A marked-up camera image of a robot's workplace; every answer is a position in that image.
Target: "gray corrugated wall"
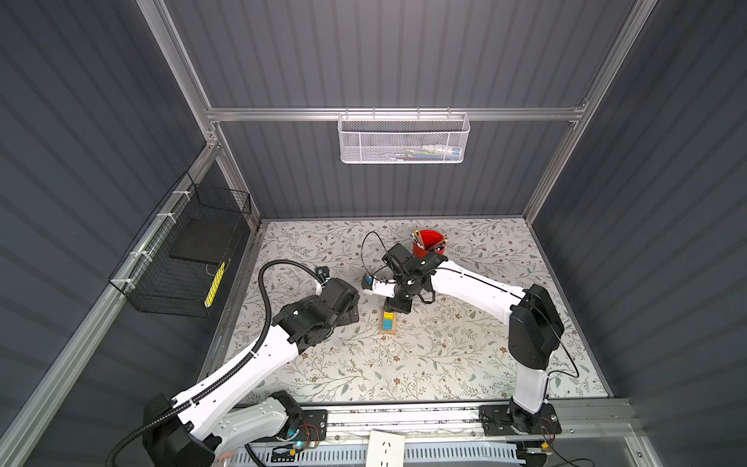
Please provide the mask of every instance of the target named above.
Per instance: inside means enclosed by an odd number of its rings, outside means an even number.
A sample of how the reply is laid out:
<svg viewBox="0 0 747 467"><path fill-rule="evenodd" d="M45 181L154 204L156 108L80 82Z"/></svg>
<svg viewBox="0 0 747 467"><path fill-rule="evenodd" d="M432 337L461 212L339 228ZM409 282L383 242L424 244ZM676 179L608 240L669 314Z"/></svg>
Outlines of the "gray corrugated wall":
<svg viewBox="0 0 747 467"><path fill-rule="evenodd" d="M578 105L632 4L167 1L211 105L301 108ZM520 214L567 128L474 122L462 164L351 167L333 124L223 127L266 218Z"/></svg>
<svg viewBox="0 0 747 467"><path fill-rule="evenodd" d="M203 145L134 1L0 3L0 431ZM168 354L197 355L206 333L207 322L125 310L106 338L117 345L96 354L73 394L86 388L92 405L106 392L142 398L142 375L118 386L109 373L117 358L163 371L164 388L190 382L193 363L182 368ZM106 433L120 408L74 414L88 402L66 402L52 426L69 417L81 440Z"/></svg>
<svg viewBox="0 0 747 467"><path fill-rule="evenodd" d="M747 3L660 1L534 223L666 466L744 463Z"/></svg>
<svg viewBox="0 0 747 467"><path fill-rule="evenodd" d="M335 123L222 123L265 218L521 214L566 122L472 123L461 164L340 162Z"/></svg>

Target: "floral table surface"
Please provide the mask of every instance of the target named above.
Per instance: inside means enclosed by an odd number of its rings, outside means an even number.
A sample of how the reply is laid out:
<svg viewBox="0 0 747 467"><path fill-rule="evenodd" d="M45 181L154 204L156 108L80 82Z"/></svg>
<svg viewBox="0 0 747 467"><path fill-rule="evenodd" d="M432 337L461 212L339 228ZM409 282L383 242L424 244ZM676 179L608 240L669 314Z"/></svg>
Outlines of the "floral table surface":
<svg viewBox="0 0 747 467"><path fill-rule="evenodd" d="M387 248L397 241L411 248L410 232L416 224L445 234L446 255L463 267L508 284L544 286L563 319L562 341L580 372L578 379L552 375L551 397L607 396L523 219L270 222L226 361L261 329L264 310L257 273L265 262L294 259L326 265L332 276L359 288L365 234L376 230ZM382 266L383 252L376 236L370 235L363 252L368 270ZM314 290L313 279L285 265L268 269L265 285L273 315ZM437 295L432 305L413 302L409 315L398 315L396 334L382 335L383 304L383 297L362 294L360 322L338 327L327 341L272 373L245 401L264 399L280 389L299 402L470 400L508 398L513 393L516 363L507 351L508 328L500 321L459 299ZM573 372L562 351L556 352L550 368Z"/></svg>

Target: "red cup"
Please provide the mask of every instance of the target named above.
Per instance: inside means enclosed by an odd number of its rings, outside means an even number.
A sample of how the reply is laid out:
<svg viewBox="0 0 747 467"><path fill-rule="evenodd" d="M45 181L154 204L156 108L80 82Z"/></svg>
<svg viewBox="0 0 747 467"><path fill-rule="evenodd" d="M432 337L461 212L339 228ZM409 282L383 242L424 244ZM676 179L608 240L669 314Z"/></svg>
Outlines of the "red cup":
<svg viewBox="0 0 747 467"><path fill-rule="evenodd" d="M423 238L423 246L426 247L426 249L431 248L433 245L441 243L441 241L444 239L444 236L435 230L421 230L421 237ZM434 251L433 253L443 255L445 250L446 245L444 245L440 250ZM420 248L415 242L412 242L412 252L417 255L418 258L423 258L423 256L428 253L426 250Z"/></svg>

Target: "white power socket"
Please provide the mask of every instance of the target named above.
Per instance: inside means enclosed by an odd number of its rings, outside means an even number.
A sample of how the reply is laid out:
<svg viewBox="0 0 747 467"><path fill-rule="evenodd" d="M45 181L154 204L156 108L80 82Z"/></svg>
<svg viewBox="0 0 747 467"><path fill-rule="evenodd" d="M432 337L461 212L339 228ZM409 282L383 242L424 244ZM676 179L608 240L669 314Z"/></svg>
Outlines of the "white power socket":
<svg viewBox="0 0 747 467"><path fill-rule="evenodd" d="M405 463L405 436L371 431L366 467L402 467Z"/></svg>

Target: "black corrugated hose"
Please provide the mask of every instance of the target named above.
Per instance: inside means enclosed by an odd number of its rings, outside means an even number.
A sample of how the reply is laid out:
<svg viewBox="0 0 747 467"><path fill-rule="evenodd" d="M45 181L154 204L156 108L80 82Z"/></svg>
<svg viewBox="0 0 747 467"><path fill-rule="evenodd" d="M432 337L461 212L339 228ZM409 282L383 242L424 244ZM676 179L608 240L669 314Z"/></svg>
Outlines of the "black corrugated hose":
<svg viewBox="0 0 747 467"><path fill-rule="evenodd" d="M173 407L172 409L168 410L167 412L164 412L160 414L158 417L152 419L148 423L144 424L142 427L136 429L132 433L125 436L122 441L118 442L116 446L114 446L114 449L111 450L109 453L109 456L106 458L106 467L116 467L116 464L114 463L114 460L117 458L119 453L122 451L122 449L125 448L126 445L133 442L135 439L137 439L140 435L145 433L147 430L152 430L153 428L160 427L162 424L166 423L166 421L170 420L171 418L175 417L180 412L183 412L187 408L192 406L193 402L199 402L203 398L205 398L208 394L213 392L216 388L218 388L220 385L225 383L228 379L230 379L233 375L235 375L239 370L244 367L248 361L252 359L254 354L256 352L259 352L259 349L262 347L264 340L267 337L267 333L270 332L270 325L272 324L272 310L270 309L270 298L267 296L267 290L264 288L264 272L267 270L268 267L274 266L274 265L291 265L298 267L300 269L303 269L307 273L311 274L314 279L317 280L320 284L324 284L324 281L317 276L317 274L309 269L306 265L293 261L292 259L274 259L273 261L268 261L264 263L264 265L260 268L259 274L257 275L257 280L259 282L259 293L262 295L262 301L264 302L264 324L262 325L262 331L259 333L259 337L257 338L257 342L254 344L254 347L252 347L252 351L248 353L239 363L236 364L233 368L231 368L226 374L224 374L221 378L219 378L215 383L212 383L210 386L206 387L202 391L198 392L193 398L190 400L179 404L176 407Z"/></svg>

